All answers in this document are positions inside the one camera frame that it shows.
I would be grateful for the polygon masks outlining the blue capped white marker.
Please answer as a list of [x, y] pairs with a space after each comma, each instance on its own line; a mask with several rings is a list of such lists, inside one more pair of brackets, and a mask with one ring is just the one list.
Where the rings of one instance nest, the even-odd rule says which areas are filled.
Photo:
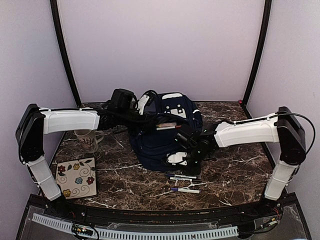
[[170, 177], [170, 178], [197, 179], [197, 176], [187, 176], [187, 175], [169, 174], [169, 173], [165, 173], [164, 175], [165, 175], [166, 177]]

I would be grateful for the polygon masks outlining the navy blue backpack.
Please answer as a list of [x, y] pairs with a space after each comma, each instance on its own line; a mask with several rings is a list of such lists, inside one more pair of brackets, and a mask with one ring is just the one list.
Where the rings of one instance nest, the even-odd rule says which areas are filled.
[[158, 130], [159, 124], [187, 124], [193, 131], [200, 131], [203, 119], [197, 105], [180, 92], [161, 93], [145, 113], [157, 115], [155, 123], [128, 128], [129, 143], [139, 163], [147, 170], [176, 171], [182, 166], [167, 162], [167, 157], [183, 152], [184, 148], [175, 140], [178, 129]]

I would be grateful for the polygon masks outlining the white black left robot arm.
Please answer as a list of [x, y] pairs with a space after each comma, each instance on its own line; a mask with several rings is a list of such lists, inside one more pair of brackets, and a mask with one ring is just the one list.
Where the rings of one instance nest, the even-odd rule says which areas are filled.
[[65, 203], [62, 190], [53, 177], [45, 157], [44, 141], [46, 136], [63, 134], [75, 130], [108, 130], [117, 125], [144, 125], [156, 118], [149, 113], [139, 114], [137, 110], [125, 110], [123, 113], [105, 108], [46, 108], [32, 103], [27, 106], [16, 128], [17, 154], [21, 164], [25, 165], [34, 183], [51, 203], [51, 210], [60, 218], [71, 213]]

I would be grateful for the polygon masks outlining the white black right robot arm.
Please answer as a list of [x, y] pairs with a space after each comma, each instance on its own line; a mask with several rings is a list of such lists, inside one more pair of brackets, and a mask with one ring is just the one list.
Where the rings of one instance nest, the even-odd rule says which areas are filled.
[[229, 146], [253, 143], [278, 143], [280, 157], [268, 180], [264, 199], [255, 205], [255, 213], [266, 217], [275, 208], [283, 189], [288, 185], [311, 150], [306, 146], [306, 132], [286, 106], [266, 116], [241, 121], [222, 120], [211, 123], [202, 130], [193, 130], [186, 124], [178, 128], [175, 141], [183, 150], [166, 157], [172, 165], [197, 167], [211, 152]]

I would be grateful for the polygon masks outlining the black capped white marker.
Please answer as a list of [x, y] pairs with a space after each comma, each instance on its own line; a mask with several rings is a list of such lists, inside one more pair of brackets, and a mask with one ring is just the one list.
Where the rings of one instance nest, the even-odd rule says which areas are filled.
[[174, 181], [189, 181], [193, 183], [201, 183], [201, 179], [196, 179], [196, 178], [182, 178], [182, 177], [169, 177], [170, 180]]

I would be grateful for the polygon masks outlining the red capped white marker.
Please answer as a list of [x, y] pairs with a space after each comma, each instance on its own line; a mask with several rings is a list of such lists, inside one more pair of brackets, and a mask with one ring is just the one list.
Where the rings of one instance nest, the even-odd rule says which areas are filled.
[[164, 131], [164, 130], [172, 130], [172, 129], [179, 129], [179, 128], [181, 128], [181, 125], [157, 127], [156, 130]]

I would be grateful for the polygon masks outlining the purple capped white marker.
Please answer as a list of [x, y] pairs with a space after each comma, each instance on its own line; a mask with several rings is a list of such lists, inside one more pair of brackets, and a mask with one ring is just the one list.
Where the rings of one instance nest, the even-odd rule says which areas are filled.
[[171, 191], [174, 192], [182, 192], [182, 193], [192, 193], [192, 194], [200, 194], [201, 191], [198, 189], [188, 189], [188, 188], [179, 188], [179, 187], [171, 187]]

